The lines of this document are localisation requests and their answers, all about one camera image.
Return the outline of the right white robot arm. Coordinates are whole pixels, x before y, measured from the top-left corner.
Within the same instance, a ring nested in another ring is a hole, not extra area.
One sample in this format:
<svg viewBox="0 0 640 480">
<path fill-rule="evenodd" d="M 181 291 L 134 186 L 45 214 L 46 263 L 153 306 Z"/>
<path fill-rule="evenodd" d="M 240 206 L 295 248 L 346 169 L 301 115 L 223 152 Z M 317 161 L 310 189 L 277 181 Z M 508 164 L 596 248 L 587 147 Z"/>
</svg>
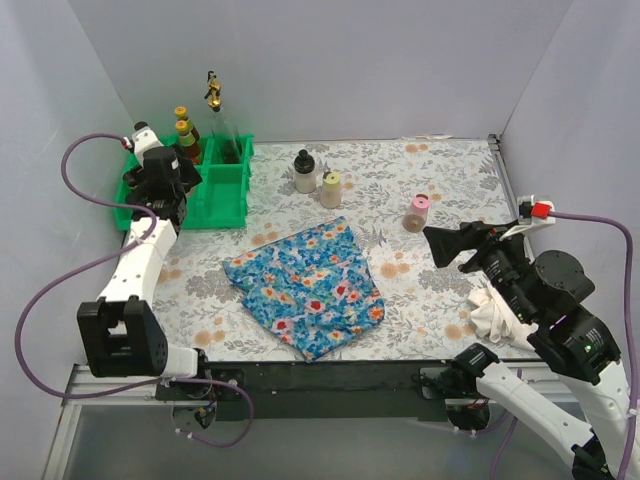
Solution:
<svg viewBox="0 0 640 480">
<path fill-rule="evenodd" d="M 528 342 L 571 391 L 584 420 L 557 408 L 478 343 L 438 376 L 420 373 L 415 380 L 447 397 L 476 394 L 501 404 L 552 446 L 576 479 L 636 479 L 637 358 L 631 355 L 625 366 L 607 325 L 583 306 L 595 286 L 575 257 L 548 250 L 529 261 L 524 254 L 525 235 L 553 225 L 560 216 L 553 212 L 502 225 L 476 221 L 456 230 L 427 226 L 423 233 L 437 267 L 473 251 L 460 272 L 483 272 L 516 320 L 536 325 Z"/>
</svg>

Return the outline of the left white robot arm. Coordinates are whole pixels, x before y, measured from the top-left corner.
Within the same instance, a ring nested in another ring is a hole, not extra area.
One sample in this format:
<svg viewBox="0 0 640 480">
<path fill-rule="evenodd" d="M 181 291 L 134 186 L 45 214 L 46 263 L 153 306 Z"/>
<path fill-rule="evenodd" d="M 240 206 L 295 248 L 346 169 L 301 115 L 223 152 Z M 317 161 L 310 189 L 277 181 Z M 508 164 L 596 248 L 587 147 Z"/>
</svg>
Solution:
<svg viewBox="0 0 640 480">
<path fill-rule="evenodd" d="M 149 211 L 132 213 L 125 242 L 129 250 L 98 298 L 79 306 L 81 339 L 94 376 L 176 377 L 188 398 L 200 400 L 213 386 L 211 373 L 199 366 L 202 354 L 168 342 L 152 303 L 162 266 L 186 218 L 186 193 L 201 177 L 174 147 L 153 147 L 142 159 L 142 166 L 128 176 L 135 187 L 126 202 Z"/>
</svg>

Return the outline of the pink-cap spice shaker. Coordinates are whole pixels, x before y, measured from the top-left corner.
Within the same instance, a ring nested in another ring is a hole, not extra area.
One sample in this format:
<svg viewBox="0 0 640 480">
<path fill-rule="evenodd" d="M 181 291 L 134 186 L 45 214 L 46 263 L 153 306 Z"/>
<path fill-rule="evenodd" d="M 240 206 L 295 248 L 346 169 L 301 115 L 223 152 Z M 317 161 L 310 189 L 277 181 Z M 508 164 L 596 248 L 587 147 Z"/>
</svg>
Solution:
<svg viewBox="0 0 640 480">
<path fill-rule="evenodd" d="M 404 229 L 411 233 L 420 232 L 426 224 L 430 205 L 430 199 L 426 194 L 415 195 L 403 218 Z"/>
</svg>

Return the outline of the yellow-cap spice shaker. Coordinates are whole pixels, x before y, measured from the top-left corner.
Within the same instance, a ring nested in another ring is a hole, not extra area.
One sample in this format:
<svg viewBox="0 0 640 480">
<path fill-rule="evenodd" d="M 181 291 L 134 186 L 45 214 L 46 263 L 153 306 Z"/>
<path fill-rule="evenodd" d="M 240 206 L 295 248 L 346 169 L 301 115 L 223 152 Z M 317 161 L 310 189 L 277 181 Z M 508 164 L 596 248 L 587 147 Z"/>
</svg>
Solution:
<svg viewBox="0 0 640 480">
<path fill-rule="evenodd" d="M 328 171 L 323 175 L 320 203 L 326 209 L 337 208 L 341 204 L 341 175 L 337 171 Z"/>
</svg>

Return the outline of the black-cap white powder shaker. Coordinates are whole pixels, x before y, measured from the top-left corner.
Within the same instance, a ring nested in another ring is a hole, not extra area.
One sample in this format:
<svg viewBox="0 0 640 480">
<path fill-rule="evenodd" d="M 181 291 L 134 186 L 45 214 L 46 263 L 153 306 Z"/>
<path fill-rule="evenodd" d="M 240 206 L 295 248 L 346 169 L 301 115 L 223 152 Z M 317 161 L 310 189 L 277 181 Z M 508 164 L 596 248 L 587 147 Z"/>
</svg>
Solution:
<svg viewBox="0 0 640 480">
<path fill-rule="evenodd" d="M 309 194 L 316 189 L 316 162 L 312 155 L 301 149 L 294 159 L 294 185 L 302 194 Z"/>
</svg>

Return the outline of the tall oil bottle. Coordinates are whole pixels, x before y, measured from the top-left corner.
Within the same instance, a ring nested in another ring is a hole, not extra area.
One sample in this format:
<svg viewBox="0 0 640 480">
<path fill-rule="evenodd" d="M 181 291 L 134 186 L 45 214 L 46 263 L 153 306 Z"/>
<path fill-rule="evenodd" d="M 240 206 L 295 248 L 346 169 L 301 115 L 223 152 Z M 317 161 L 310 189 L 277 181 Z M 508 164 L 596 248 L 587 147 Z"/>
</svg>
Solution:
<svg viewBox="0 0 640 480">
<path fill-rule="evenodd" d="M 217 79 L 217 75 L 213 70 L 209 70 L 207 73 L 207 89 L 210 93 L 214 91 L 219 91 L 221 88 L 220 83 Z"/>
<path fill-rule="evenodd" d="M 242 156 L 242 145 L 237 126 L 224 111 L 221 88 L 210 93 L 207 89 L 204 99 L 212 112 L 211 130 L 214 146 L 224 164 L 239 164 Z"/>
</svg>

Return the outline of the red sauce bottle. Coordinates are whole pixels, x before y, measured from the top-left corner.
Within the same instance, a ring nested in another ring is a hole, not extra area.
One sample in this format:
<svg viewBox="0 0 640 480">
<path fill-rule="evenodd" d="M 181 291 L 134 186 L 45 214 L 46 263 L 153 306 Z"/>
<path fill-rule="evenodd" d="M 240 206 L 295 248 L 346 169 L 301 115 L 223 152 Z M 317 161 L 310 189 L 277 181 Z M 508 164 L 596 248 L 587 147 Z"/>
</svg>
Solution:
<svg viewBox="0 0 640 480">
<path fill-rule="evenodd" d="M 189 127 L 189 132 L 193 135 L 196 142 L 200 141 L 200 134 L 189 117 L 188 110 L 185 106 L 177 106 L 174 109 L 174 115 L 176 116 L 178 121 L 183 121 Z"/>
<path fill-rule="evenodd" d="M 188 122 L 185 120 L 178 120 L 175 123 L 175 129 L 178 133 L 181 148 L 193 164 L 200 165 L 202 163 L 202 151 Z"/>
</svg>

